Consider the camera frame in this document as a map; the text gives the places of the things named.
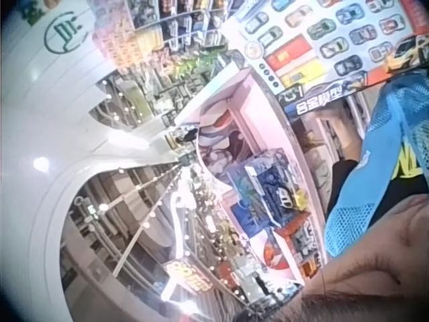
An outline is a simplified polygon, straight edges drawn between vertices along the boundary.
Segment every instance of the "red box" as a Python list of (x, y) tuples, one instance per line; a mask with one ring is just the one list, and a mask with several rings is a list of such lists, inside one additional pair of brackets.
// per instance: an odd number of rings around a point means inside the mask
[(294, 59), (310, 51), (312, 47), (303, 35), (299, 35), (269, 55), (266, 60), (274, 72), (283, 68)]

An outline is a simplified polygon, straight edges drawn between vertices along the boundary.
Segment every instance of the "eyelashes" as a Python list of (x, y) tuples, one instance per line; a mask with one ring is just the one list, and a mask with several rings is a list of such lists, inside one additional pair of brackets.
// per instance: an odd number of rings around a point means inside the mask
[(386, 273), (397, 285), (402, 284), (400, 274), (395, 269), (392, 261), (381, 256), (367, 258), (362, 262), (357, 263), (351, 269), (347, 270), (339, 280), (346, 280), (368, 272)]

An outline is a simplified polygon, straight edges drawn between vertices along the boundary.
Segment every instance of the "logo on wall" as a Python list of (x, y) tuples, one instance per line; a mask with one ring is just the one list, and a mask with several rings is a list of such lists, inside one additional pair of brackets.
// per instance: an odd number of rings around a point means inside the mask
[(73, 11), (67, 11), (51, 21), (44, 34), (44, 44), (49, 52), (68, 54), (84, 43), (89, 33), (82, 30), (77, 19)]

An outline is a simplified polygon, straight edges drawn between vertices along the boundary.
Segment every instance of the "black shirt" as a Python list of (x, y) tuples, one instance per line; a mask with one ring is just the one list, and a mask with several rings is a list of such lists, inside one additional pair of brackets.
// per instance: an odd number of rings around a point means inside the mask
[[(332, 193), (328, 203), (328, 214), (334, 208), (346, 178), (357, 165), (358, 162), (354, 160), (341, 160), (332, 167)], [(371, 227), (400, 201), (424, 193), (429, 194), (428, 183), (410, 145), (405, 142), (402, 144), (392, 179), (369, 226)]]

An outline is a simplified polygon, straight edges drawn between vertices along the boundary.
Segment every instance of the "hanging merchandise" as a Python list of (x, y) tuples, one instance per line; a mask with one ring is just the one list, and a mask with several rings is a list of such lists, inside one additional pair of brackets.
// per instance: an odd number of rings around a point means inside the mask
[(249, 1), (222, 31), (289, 119), (429, 63), (416, 0)]

